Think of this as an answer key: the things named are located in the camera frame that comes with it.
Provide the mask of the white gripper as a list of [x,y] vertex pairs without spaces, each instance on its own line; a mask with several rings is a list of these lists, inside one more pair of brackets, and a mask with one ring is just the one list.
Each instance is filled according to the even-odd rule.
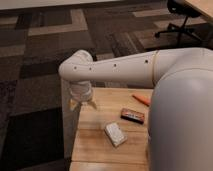
[[92,106],[94,109],[97,109],[96,103],[91,99],[93,91],[90,82],[79,82],[76,84],[71,84],[70,94],[72,98],[75,99],[70,100],[71,111],[74,111],[77,108],[78,102],[86,102],[86,101],[88,105]]

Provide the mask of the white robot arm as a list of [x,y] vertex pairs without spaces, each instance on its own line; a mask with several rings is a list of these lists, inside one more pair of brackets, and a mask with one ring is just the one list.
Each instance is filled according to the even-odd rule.
[[213,50],[154,50],[95,61],[76,51],[58,69],[78,102],[93,81],[153,90],[148,118],[150,171],[213,171]]

